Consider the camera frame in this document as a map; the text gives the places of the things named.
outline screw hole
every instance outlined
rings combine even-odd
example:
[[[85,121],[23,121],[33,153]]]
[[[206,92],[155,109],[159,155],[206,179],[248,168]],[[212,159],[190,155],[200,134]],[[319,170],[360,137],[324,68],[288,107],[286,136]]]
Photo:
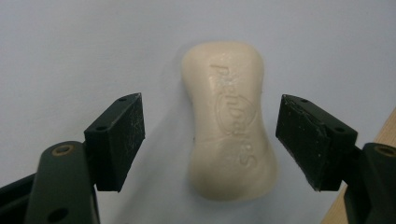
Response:
[[[50,223],[59,222],[67,217],[67,214],[69,214],[67,208],[56,209],[49,214],[48,221]]]
[[[388,157],[396,157],[396,150],[391,147],[375,147],[375,150]]]
[[[73,145],[62,145],[52,150],[53,156],[64,156],[74,149]]]
[[[104,131],[104,130],[106,130],[106,129],[107,129],[106,126],[100,126],[100,127],[97,127],[97,128],[96,128],[96,131]]]
[[[345,131],[345,129],[343,128],[335,128],[335,130],[339,133],[343,133]]]

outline wooden edge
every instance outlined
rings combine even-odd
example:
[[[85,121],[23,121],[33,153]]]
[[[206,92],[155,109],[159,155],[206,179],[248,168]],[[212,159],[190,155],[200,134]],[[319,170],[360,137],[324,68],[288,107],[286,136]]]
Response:
[[[376,136],[375,142],[396,147],[396,107]],[[332,207],[330,207],[326,216],[321,221],[322,224],[347,224],[347,212],[344,204],[346,189],[347,186],[341,189],[340,194],[337,196],[334,203],[332,203]]]

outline black plastic part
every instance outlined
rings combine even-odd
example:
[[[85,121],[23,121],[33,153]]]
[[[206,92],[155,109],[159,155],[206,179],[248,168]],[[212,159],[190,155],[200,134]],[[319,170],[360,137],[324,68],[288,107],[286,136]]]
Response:
[[[396,223],[396,148],[366,144],[360,168],[372,206],[366,223]]]
[[[120,191],[145,138],[141,94],[116,100],[84,134],[97,189]]]
[[[25,223],[99,223],[83,145],[63,142],[41,155]]]
[[[23,223],[35,175],[0,188],[0,222]]]
[[[311,102],[282,95],[276,137],[314,190],[339,190],[358,133]]]

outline white soap bar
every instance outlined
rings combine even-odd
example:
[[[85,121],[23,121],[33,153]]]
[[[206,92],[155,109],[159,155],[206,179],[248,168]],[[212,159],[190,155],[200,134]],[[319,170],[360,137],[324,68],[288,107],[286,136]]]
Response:
[[[260,197],[277,163],[262,123],[262,57],[240,42],[210,42],[183,58],[195,118],[190,181],[210,200]]]

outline white surface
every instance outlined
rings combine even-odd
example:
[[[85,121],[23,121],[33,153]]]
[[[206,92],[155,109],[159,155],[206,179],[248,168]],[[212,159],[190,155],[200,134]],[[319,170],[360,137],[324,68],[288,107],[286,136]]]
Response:
[[[147,140],[121,193],[99,193],[102,223],[319,223],[334,192],[314,192],[275,137],[282,93],[375,138],[395,106],[394,1],[1,1],[0,185],[33,173],[55,143],[114,100],[141,91]],[[188,185],[191,104],[181,56],[241,40],[264,58],[262,113],[280,164],[276,188],[213,203]]]

